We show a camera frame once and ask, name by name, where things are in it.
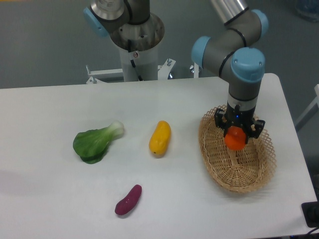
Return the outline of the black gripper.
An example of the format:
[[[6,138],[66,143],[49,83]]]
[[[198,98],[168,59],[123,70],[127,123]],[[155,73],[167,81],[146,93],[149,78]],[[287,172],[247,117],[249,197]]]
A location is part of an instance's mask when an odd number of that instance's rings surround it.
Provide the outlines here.
[[[240,127],[246,134],[247,144],[250,138],[257,139],[264,129],[265,121],[258,119],[254,120],[255,107],[247,111],[235,109],[227,103],[227,110],[217,108],[214,113],[215,126],[223,130],[223,137],[226,136],[227,130],[231,126]]]

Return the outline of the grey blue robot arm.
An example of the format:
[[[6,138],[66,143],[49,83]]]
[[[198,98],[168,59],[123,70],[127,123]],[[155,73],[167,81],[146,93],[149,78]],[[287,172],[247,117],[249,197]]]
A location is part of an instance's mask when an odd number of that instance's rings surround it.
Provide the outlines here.
[[[229,84],[227,108],[214,114],[228,147],[258,138],[265,122],[254,118],[265,72],[264,54],[252,44],[267,32],[269,22],[243,0],[214,0],[225,32],[216,40],[200,37],[191,50],[192,61]],[[101,37],[110,37],[121,55],[125,81],[158,79],[157,47],[164,36],[163,22],[150,11],[147,0],[94,0],[84,18]]]

